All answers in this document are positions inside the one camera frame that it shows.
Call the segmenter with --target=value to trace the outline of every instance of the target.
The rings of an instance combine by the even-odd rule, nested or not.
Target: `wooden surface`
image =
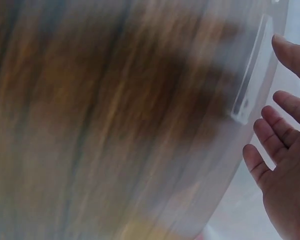
[[[227,113],[261,17],[282,33],[287,3],[0,0],[0,240],[193,239],[251,136]]]

